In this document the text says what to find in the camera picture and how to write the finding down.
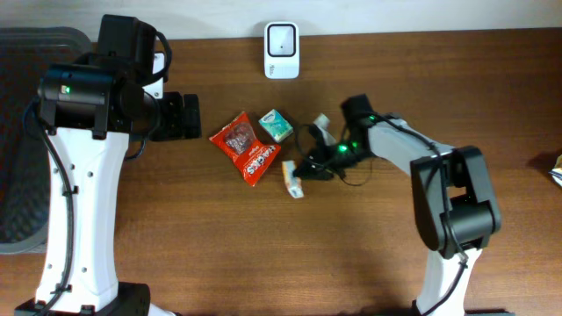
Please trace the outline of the orange tissue pack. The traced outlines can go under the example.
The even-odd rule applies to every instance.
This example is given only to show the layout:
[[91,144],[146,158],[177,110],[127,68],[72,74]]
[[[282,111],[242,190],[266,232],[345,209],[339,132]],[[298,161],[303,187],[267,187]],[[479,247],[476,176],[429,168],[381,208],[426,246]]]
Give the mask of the orange tissue pack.
[[295,170],[295,161],[282,162],[285,187],[292,198],[298,199],[304,197],[304,191],[302,190],[301,180],[294,175]]

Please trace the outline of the red candy bag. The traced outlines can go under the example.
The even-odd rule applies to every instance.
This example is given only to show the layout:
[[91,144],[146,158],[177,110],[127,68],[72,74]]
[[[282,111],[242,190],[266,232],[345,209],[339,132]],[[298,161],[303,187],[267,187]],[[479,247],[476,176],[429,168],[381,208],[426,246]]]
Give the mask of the red candy bag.
[[255,186],[279,154],[279,145],[263,144],[242,111],[229,124],[209,138],[239,169],[246,183]]

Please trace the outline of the teal tissue pack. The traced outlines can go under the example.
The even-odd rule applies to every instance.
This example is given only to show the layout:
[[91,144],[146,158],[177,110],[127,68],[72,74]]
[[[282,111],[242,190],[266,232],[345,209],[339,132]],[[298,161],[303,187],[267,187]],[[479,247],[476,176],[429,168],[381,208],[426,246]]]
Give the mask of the teal tissue pack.
[[261,117],[259,124],[276,143],[282,142],[293,133],[292,125],[275,109]]

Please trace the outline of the yellow snack bag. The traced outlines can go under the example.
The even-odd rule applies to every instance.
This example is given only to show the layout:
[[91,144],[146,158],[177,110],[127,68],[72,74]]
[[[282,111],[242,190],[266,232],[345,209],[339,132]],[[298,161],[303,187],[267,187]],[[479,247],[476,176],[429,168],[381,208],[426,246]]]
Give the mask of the yellow snack bag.
[[556,163],[549,171],[549,174],[558,186],[562,186],[562,155],[557,158]]

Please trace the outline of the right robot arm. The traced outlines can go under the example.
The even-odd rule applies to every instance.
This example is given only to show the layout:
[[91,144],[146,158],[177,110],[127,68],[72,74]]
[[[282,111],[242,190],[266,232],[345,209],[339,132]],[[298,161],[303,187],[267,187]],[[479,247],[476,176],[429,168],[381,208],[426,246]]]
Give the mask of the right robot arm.
[[414,315],[464,315],[471,273],[501,229],[486,160],[475,146],[453,147],[415,131],[403,118],[375,112],[365,95],[342,105],[345,126],[337,142],[325,128],[308,126],[315,146],[293,170],[300,180],[344,178],[367,158],[384,159],[411,179],[416,229],[428,248]]

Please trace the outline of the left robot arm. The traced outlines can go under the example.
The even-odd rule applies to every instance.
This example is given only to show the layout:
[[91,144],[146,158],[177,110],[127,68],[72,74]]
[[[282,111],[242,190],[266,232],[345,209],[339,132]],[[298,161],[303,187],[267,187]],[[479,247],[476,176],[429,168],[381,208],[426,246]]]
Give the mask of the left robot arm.
[[119,175],[131,142],[197,139],[198,97],[148,91],[167,39],[135,17],[102,17],[97,50],[52,65],[31,102],[50,167],[47,256],[33,298],[17,315],[162,314],[146,284],[118,280],[114,233]]

